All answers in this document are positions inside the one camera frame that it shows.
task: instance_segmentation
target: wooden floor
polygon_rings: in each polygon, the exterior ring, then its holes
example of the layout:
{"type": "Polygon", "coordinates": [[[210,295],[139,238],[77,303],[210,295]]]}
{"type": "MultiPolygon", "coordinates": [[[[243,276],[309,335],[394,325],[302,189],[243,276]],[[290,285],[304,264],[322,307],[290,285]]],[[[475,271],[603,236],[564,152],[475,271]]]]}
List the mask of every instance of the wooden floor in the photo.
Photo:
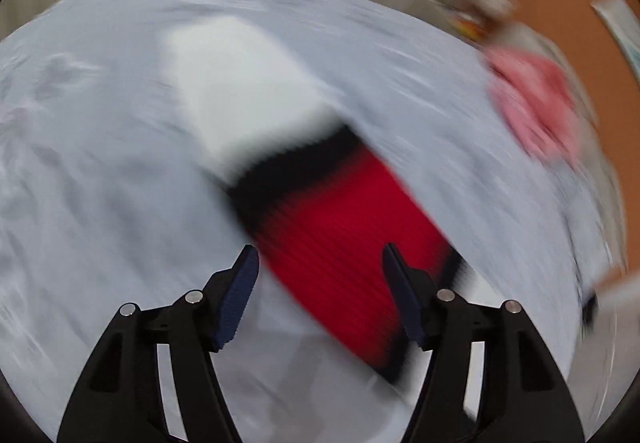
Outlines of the wooden floor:
{"type": "MultiPolygon", "coordinates": [[[[516,19],[551,38],[582,79],[599,117],[598,135],[625,199],[628,259],[640,270],[640,86],[593,0],[518,0],[516,19]]],[[[640,15],[638,0],[627,0],[640,15]]]]}

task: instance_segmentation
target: orange floor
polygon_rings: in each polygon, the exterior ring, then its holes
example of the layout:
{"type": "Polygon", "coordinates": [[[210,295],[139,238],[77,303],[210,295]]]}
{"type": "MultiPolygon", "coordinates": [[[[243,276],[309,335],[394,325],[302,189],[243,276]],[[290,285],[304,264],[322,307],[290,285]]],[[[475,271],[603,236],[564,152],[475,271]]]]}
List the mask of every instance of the orange floor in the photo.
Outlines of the orange floor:
{"type": "MultiPolygon", "coordinates": [[[[518,0],[516,19],[551,38],[582,79],[625,199],[630,270],[640,270],[640,85],[593,0],[518,0]]],[[[627,0],[640,15],[638,0],[627,0]]]]}

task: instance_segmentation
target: pink object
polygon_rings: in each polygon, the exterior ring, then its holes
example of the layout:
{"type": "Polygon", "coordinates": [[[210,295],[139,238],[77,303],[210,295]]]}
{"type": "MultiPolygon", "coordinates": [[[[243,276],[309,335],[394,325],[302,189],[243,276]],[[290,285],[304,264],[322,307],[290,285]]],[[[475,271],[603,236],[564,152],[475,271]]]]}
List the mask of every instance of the pink object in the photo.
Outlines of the pink object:
{"type": "Polygon", "coordinates": [[[578,116],[562,68],[549,58],[515,49],[484,50],[494,72],[497,107],[530,156],[578,159],[578,116]]]}

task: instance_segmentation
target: gray blanket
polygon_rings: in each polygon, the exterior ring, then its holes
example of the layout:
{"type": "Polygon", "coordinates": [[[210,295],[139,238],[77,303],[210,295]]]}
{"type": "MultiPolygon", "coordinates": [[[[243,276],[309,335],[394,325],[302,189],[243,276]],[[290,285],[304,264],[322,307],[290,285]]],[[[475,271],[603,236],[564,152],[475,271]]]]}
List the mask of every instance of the gray blanket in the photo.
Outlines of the gray blanket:
{"type": "MultiPolygon", "coordinates": [[[[567,373],[607,269],[590,183],[520,149],[473,48],[365,0],[62,0],[0,43],[0,369],[47,434],[120,304],[169,304],[246,241],[162,76],[163,33],[218,12],[299,55],[567,373]]],[[[397,441],[410,415],[268,270],[216,365],[248,443],[397,441]]]]}

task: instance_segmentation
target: metal pin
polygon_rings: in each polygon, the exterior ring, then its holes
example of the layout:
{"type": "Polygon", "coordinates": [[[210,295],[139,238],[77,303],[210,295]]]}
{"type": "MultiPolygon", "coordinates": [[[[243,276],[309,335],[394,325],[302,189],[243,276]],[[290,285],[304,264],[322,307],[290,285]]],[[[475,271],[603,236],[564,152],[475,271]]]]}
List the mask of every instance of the metal pin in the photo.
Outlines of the metal pin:
{"type": "Polygon", "coordinates": [[[522,305],[516,300],[508,300],[504,308],[510,313],[520,313],[522,311],[522,305]]]}
{"type": "Polygon", "coordinates": [[[436,297],[443,302],[451,302],[456,297],[456,294],[450,289],[443,288],[436,293],[436,297]]]}
{"type": "Polygon", "coordinates": [[[197,304],[202,300],[202,297],[202,291],[200,291],[199,289],[194,289],[193,291],[188,292],[187,295],[184,296],[184,299],[189,304],[197,304]]]}
{"type": "Polygon", "coordinates": [[[123,317],[130,317],[133,313],[136,312],[136,305],[132,303],[123,304],[120,307],[120,314],[123,317]]]}

